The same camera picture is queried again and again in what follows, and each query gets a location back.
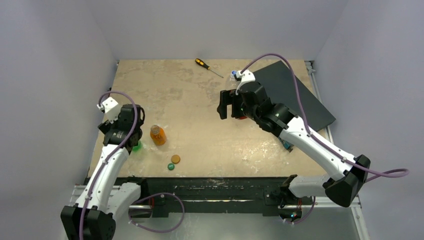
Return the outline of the green plastic bottle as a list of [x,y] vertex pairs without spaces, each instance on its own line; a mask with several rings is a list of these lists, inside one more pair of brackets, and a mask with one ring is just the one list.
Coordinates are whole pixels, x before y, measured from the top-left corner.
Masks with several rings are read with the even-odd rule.
[[139,140],[139,141],[137,142],[137,145],[135,145],[135,146],[132,148],[132,151],[133,151],[133,152],[137,152],[137,151],[141,150],[142,148],[143,148],[143,144],[142,144],[142,142]]

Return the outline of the green bottle cap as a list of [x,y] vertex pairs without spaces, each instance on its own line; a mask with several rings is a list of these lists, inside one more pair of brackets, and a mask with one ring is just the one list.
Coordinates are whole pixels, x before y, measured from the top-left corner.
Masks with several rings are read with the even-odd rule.
[[168,169],[169,171],[173,171],[173,170],[175,169],[175,165],[174,165],[173,163],[169,163],[169,164],[167,165],[167,169]]

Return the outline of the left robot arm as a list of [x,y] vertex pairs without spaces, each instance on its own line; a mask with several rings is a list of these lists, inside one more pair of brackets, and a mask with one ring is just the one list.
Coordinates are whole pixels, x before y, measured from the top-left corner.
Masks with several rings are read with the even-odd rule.
[[145,111],[136,104],[125,104],[113,109],[113,121],[98,126],[104,134],[97,166],[84,190],[72,206],[64,206],[60,219],[70,240],[111,240],[116,221],[130,204],[146,203],[147,188],[137,183],[124,183],[113,193],[120,169],[143,132]]

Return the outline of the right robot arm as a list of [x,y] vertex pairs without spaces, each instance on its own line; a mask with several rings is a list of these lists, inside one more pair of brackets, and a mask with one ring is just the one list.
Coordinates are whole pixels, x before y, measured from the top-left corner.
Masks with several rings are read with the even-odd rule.
[[367,180],[371,161],[365,155],[354,156],[335,146],[311,129],[283,103],[273,103],[265,88],[256,81],[239,89],[219,93],[217,112],[226,119],[227,106],[233,118],[247,117],[260,129],[297,147],[318,163],[326,175],[291,175],[282,185],[280,196],[288,204],[302,197],[328,197],[341,207],[349,207]]

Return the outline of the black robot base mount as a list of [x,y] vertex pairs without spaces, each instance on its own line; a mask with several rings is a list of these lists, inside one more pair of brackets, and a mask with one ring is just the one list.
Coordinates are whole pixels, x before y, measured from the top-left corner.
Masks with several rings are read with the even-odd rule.
[[153,199],[152,217],[167,218],[171,213],[261,214],[278,216],[283,207],[309,207],[311,196],[299,200],[289,192],[291,177],[119,177],[115,185],[136,183],[141,197],[170,193],[179,197],[184,209],[172,196]]

